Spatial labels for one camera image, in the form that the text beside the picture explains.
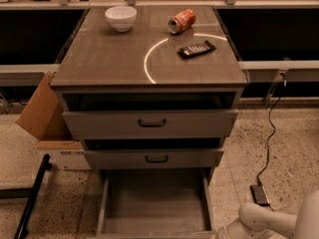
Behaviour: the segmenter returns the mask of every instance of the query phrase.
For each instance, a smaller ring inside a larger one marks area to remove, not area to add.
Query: can
[[[173,34],[181,33],[189,28],[196,20],[196,15],[191,9],[177,13],[168,21],[169,30]]]

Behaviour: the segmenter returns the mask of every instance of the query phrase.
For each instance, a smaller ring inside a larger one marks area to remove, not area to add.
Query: floor
[[[15,124],[23,108],[2,115],[0,104],[0,188],[33,184],[42,155],[37,140]],[[249,186],[265,165],[266,142],[272,133],[269,110],[259,103],[241,105],[224,155],[209,185],[214,225],[237,218],[238,207],[251,202]],[[270,141],[270,162],[261,180],[278,212],[296,214],[307,194],[319,184],[319,104],[282,100],[272,111],[276,134]],[[70,171],[56,165],[46,172],[28,238],[86,238],[96,234],[102,185],[93,171]],[[26,199],[0,200],[0,238],[13,238]],[[284,238],[274,235],[273,239]]]

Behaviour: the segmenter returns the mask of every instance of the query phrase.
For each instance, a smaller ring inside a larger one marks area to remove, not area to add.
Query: black remote control
[[[180,48],[177,52],[181,54],[184,58],[192,58],[201,54],[212,52],[216,49],[211,43],[207,40],[203,43],[189,45],[183,48]]]

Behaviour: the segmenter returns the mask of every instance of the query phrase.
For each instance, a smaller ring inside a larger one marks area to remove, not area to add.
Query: dresser
[[[136,6],[125,33],[90,9],[51,88],[104,183],[97,238],[210,238],[208,184],[247,81],[210,6]],[[192,9],[179,35],[171,16]],[[178,48],[208,40],[212,53]]]

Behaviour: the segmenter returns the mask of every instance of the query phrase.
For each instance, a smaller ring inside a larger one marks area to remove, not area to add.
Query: drawer handle
[[[166,119],[161,119],[161,120],[139,119],[140,127],[163,127],[165,125],[166,125]]]
[[[168,162],[168,156],[166,155],[164,158],[149,158],[146,156],[147,163],[166,163]]]

